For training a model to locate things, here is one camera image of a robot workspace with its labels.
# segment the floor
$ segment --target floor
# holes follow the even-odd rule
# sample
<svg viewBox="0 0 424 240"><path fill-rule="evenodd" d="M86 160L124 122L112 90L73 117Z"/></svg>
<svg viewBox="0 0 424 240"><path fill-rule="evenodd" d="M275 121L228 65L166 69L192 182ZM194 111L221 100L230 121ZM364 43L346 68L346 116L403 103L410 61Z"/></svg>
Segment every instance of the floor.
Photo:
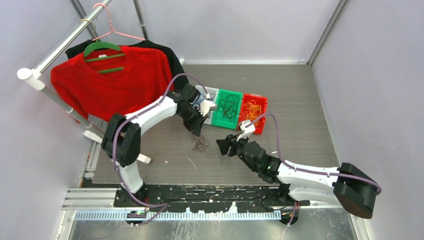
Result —
<svg viewBox="0 0 424 240"><path fill-rule="evenodd" d="M312 69L308 65L184 65L188 74L205 86L268 98L267 111L278 119L281 151L295 163L338 166L327 123L321 107ZM205 152L193 150L195 141L179 116L168 118L141 138L141 153L152 158L139 162L140 175L149 184L264 185L257 174L236 157L221 156L215 141L235 130L204 125L209 140ZM276 129L267 119L257 141L268 154L277 156ZM118 183L111 160L100 151L93 182Z"/></svg>

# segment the white pipe fitting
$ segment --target white pipe fitting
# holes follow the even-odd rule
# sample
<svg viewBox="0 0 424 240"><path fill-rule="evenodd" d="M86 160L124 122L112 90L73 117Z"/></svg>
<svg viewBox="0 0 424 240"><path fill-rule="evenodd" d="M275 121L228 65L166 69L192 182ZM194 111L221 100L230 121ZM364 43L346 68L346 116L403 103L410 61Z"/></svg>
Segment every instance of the white pipe fitting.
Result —
<svg viewBox="0 0 424 240"><path fill-rule="evenodd" d="M41 73L35 69L30 70L28 68L21 68L17 71L16 75L20 80L24 80L37 91L40 91L46 87L46 84L40 80Z"/></svg>

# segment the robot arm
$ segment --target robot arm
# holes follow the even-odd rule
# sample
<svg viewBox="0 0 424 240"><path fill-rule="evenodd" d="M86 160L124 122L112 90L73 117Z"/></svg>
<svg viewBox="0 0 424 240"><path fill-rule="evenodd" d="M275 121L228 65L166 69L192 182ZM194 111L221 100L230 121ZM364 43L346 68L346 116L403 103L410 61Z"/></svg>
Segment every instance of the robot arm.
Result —
<svg viewBox="0 0 424 240"><path fill-rule="evenodd" d="M249 124L249 120L243 121L241 134L230 134L225 139L216 140L216 143L222 155L237 155L252 172L258 173L259 178L269 184L280 184L278 198L284 205L317 201L341 205L347 212L361 218L373 216L377 188L360 180L336 175L342 173L372 181L365 173L346 162L340 167L327 168L290 161L283 164L278 157L268 155L255 141L249 142L249 136L255 131L255 127ZM312 172L324 172L326 175Z"/></svg>
<svg viewBox="0 0 424 240"><path fill-rule="evenodd" d="M120 176L127 186L127 190L139 200L144 200L146 196L143 187L144 182L140 177L136 161L140 153L141 136L154 125L174 115L181 116L185 128L199 136L203 122L208 117L207 114L216 108L215 103L209 100L208 96L200 103L199 108L193 107L192 103L199 95L199 91L194 86L186 84L179 92L169 91L166 96L161 96L158 100L140 110L126 116L115 114L110 119L101 147L108 157L112 158L113 140L118 127L126 119L144 112L140 117L134 118L122 128L116 146L116 161L119 164L117 167Z"/></svg>

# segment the red shirt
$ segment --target red shirt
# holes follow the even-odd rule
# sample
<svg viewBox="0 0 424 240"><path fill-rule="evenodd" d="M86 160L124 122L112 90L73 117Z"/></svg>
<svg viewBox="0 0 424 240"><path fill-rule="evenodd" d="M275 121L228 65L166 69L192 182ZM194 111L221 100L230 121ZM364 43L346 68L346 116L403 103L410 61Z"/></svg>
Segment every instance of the red shirt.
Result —
<svg viewBox="0 0 424 240"><path fill-rule="evenodd" d="M121 54L113 49L83 53L55 66L51 84L57 94L86 119L89 114L109 121L112 115L135 112L163 95L172 79L167 56L156 49L120 47L124 56L85 62L85 59ZM123 67L120 71L97 71Z"/></svg>

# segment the green tray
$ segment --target green tray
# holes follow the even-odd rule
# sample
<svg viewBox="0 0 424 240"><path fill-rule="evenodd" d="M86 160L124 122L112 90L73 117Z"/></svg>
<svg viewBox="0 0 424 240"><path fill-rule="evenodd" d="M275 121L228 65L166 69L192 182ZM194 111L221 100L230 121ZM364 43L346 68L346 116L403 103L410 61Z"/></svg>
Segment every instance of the green tray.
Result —
<svg viewBox="0 0 424 240"><path fill-rule="evenodd" d="M243 93L220 89L216 100L217 108L212 115L212 125L236 129L242 101Z"/></svg>

